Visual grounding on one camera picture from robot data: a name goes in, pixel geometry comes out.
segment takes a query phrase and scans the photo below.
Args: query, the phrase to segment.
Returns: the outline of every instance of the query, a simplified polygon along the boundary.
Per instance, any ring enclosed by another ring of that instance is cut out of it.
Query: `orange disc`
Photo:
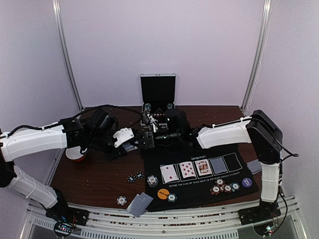
[[[159,199],[166,200],[169,195],[169,191],[165,188],[162,188],[158,191]]]

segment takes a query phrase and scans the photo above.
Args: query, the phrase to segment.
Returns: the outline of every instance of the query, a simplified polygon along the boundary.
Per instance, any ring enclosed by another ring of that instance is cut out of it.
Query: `wooden table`
[[[141,107],[130,107],[141,110]],[[219,124],[237,120],[243,116],[238,106],[179,106],[186,112],[191,127],[206,124]],[[129,126],[139,116],[119,109],[105,110],[119,119],[120,127]],[[239,152],[244,161],[250,162],[257,158],[251,144],[239,144]],[[105,208],[123,208],[116,199],[125,196],[128,203],[137,193],[145,192],[144,180],[128,183],[127,176],[143,171],[144,165],[140,158],[140,151],[129,152],[129,155],[112,162],[107,162],[101,152],[90,150],[82,162],[72,162],[63,155],[51,186],[62,190],[66,200],[70,203],[86,206]],[[256,183],[261,189],[261,173],[254,176]],[[250,195],[222,201],[203,206],[220,206],[232,203],[253,201],[260,198],[260,191]]]

